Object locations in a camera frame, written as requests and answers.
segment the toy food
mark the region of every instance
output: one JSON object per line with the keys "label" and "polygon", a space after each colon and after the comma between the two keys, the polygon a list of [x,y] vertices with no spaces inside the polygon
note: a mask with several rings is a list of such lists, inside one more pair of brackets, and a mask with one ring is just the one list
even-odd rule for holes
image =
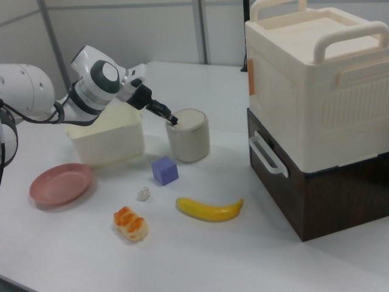
{"label": "toy food", "polygon": [[143,239],[148,233],[145,219],[139,217],[127,206],[114,214],[114,223],[119,232],[132,242]]}
{"label": "toy food", "polygon": [[228,206],[210,206],[188,198],[178,198],[176,204],[183,213],[205,221],[226,221],[237,216],[242,208],[243,199]]}
{"label": "toy food", "polygon": [[144,202],[146,201],[150,196],[150,191],[148,187],[144,187],[141,191],[138,192],[137,200]]}

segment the small white figurine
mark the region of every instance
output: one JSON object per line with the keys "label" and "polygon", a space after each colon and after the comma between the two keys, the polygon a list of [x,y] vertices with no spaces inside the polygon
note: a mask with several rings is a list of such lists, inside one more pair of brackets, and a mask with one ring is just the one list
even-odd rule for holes
{"label": "small white figurine", "polygon": [[138,192],[137,200],[141,201],[141,202],[144,202],[144,201],[146,201],[148,199],[149,196],[150,196],[150,191],[148,190],[147,187],[144,187],[143,190]]}

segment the white wall panel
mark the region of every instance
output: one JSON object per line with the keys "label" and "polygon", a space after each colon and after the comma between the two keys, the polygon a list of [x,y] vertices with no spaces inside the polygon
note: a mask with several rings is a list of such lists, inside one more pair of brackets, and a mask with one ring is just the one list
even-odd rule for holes
{"label": "white wall panel", "polygon": [[89,6],[89,5],[123,5],[123,4],[161,4],[185,3],[191,0],[45,0],[48,7]]}
{"label": "white wall panel", "polygon": [[119,9],[49,10],[71,81],[75,54],[93,46],[131,68],[149,61],[199,63],[191,5]]}
{"label": "white wall panel", "polygon": [[[205,21],[208,42],[208,62],[242,66],[244,60],[243,5],[236,0],[206,0]],[[321,3],[308,7],[319,9],[335,7],[364,19],[383,21],[389,24],[389,2],[372,3]],[[260,12],[260,17],[297,11],[296,4],[282,4]]]}
{"label": "white wall panel", "polygon": [[57,97],[66,88],[40,13],[0,27],[0,63],[25,63],[41,68],[51,79]]}
{"label": "white wall panel", "polygon": [[208,63],[243,66],[244,19],[241,5],[205,6]]}
{"label": "white wall panel", "polygon": [[0,24],[38,9],[36,0],[0,0]]}

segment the purple cube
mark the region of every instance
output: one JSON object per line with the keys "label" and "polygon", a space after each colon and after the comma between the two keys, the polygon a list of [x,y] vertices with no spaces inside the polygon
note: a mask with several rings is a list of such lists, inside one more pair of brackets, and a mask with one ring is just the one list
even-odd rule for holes
{"label": "purple cube", "polygon": [[177,164],[167,156],[154,161],[151,168],[153,169],[154,178],[163,186],[178,179]]}

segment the table surface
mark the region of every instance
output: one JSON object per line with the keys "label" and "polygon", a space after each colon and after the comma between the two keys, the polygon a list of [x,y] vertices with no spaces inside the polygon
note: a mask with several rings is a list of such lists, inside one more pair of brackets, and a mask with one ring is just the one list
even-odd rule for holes
{"label": "table surface", "polygon": [[[145,154],[93,170],[92,187],[75,201],[37,206],[33,180],[80,162],[65,125],[18,126],[19,150],[0,189],[0,278],[52,291],[387,291],[389,218],[301,242],[250,167],[247,75],[240,68],[151,62],[146,85],[172,111],[208,115],[210,154],[174,159],[164,121],[143,114]],[[179,179],[154,180],[151,163],[169,156]],[[144,186],[146,202],[136,200]],[[180,213],[176,198],[210,204],[244,198],[233,220],[208,223]],[[137,243],[112,216],[132,207],[149,224]]]}

